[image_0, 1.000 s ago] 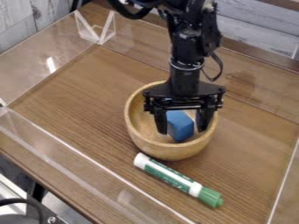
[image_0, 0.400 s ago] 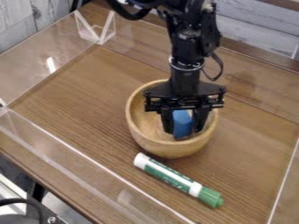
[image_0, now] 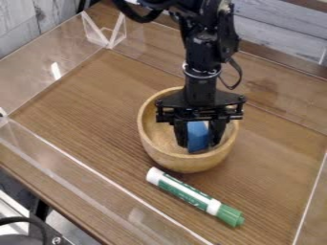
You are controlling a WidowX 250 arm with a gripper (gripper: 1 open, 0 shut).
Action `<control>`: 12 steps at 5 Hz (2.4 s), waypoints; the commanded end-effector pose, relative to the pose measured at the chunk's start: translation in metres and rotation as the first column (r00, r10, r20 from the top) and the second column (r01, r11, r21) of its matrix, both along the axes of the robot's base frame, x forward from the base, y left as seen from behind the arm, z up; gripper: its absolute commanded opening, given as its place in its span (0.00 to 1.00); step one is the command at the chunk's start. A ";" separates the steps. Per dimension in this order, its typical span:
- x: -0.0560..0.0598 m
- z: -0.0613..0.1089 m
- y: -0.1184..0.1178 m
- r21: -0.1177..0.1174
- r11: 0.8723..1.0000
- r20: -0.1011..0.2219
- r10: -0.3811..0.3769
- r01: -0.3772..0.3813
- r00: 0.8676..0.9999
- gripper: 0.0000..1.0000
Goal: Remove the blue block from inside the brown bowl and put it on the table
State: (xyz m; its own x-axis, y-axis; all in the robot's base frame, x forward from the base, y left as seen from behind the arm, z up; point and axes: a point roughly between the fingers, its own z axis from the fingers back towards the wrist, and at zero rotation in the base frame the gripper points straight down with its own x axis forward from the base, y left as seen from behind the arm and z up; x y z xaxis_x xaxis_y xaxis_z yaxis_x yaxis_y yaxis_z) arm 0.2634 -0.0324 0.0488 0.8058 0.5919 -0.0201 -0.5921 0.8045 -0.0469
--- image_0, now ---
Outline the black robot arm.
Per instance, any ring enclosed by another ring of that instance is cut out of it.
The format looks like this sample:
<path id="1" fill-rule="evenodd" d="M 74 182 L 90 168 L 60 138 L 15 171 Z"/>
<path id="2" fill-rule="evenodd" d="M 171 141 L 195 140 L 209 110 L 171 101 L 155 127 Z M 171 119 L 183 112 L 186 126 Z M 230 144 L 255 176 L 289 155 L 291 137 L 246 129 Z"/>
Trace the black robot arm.
<path id="1" fill-rule="evenodd" d="M 209 122 L 209 145 L 221 143 L 227 124 L 243 118 L 243 95 L 233 90 L 237 84 L 218 85 L 223 65 L 238 67 L 234 54 L 239 51 L 241 37 L 235 31 L 234 8 L 231 0 L 136 0 L 148 10 L 142 15 L 126 0 L 112 0 L 118 10 L 140 24 L 158 19 L 163 12 L 179 24 L 186 49 L 183 72 L 185 87 L 156 100 L 156 121 L 170 123 L 178 145 L 191 145 L 191 124 Z"/>

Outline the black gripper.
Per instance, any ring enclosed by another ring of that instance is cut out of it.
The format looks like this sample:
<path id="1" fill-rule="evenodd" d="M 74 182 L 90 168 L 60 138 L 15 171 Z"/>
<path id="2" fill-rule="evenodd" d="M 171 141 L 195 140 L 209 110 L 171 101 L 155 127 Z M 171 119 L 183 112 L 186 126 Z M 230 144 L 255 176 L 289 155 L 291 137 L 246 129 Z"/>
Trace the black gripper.
<path id="1" fill-rule="evenodd" d="M 185 72 L 185 87 L 156 99 L 156 122 L 174 124 L 178 145 L 189 146 L 189 124 L 186 122 L 210 121 L 210 146 L 217 146 L 223 138 L 227 122 L 243 119 L 246 97 L 217 88 L 218 80 L 234 90 L 238 80 L 229 85 L 221 73 L 197 74 Z"/>

